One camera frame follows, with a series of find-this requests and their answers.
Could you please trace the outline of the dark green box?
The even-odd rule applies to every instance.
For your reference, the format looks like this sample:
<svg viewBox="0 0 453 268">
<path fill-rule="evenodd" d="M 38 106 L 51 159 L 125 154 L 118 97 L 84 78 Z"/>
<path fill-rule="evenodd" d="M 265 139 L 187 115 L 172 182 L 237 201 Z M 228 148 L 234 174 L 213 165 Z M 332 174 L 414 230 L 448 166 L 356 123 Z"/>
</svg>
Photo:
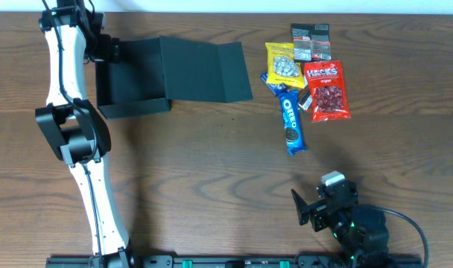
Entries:
<svg viewBox="0 0 453 268">
<path fill-rule="evenodd" d="M 167 112 L 172 101 L 253 98 L 240 42 L 170 36 L 120 41 L 117 63 L 96 62 L 97 107 L 106 119 Z"/>
</svg>

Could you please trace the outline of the black snack packet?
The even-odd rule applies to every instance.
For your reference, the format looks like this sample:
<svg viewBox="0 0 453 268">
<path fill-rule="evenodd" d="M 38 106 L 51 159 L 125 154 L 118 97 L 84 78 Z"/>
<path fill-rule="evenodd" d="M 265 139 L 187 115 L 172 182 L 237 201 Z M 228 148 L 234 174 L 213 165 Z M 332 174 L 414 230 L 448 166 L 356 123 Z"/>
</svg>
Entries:
<svg viewBox="0 0 453 268">
<path fill-rule="evenodd" d="M 332 59 L 329 24 L 291 24 L 294 61 L 307 63 Z"/>
</svg>

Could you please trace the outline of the blue Oreo cookie pack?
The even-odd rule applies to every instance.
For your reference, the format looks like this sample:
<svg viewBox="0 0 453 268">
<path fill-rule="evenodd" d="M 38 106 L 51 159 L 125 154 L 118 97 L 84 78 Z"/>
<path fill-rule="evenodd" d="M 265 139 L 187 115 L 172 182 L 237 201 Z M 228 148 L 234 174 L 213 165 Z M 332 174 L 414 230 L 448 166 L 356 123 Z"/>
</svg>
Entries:
<svg viewBox="0 0 453 268">
<path fill-rule="evenodd" d="M 307 150 L 302 136 L 302 126 L 298 111 L 298 94 L 297 90 L 279 94 L 287 150 L 291 156 Z"/>
</svg>

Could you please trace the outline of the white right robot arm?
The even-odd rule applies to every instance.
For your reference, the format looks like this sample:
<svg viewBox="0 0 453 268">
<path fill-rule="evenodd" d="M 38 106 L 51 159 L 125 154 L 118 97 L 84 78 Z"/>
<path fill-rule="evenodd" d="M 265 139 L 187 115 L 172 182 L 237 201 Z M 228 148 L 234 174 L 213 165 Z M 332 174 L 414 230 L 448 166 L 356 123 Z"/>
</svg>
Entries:
<svg viewBox="0 0 453 268">
<path fill-rule="evenodd" d="M 343 179 L 317 187 L 320 200 L 307 204 L 295 191 L 291 194 L 299 224 L 310 223 L 315 232 L 330 229 L 342 253 L 329 267 L 380 267 L 388 262 L 389 232 L 385 215 L 358 203 L 357 186 Z"/>
</svg>

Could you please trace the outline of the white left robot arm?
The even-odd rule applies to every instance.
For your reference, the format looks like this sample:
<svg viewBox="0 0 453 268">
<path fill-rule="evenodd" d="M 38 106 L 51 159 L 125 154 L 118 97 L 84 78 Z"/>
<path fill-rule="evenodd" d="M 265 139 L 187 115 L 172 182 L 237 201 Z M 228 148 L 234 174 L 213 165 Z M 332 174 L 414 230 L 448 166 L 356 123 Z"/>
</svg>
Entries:
<svg viewBox="0 0 453 268">
<path fill-rule="evenodd" d="M 84 66 L 99 58 L 104 16 L 83 1 L 57 0 L 39 19 L 50 53 L 51 82 L 36 122 L 80 190 L 92 236 L 87 257 L 54 256 L 47 267 L 142 267 L 116 208 L 109 175 L 110 133 L 90 103 Z"/>
</svg>

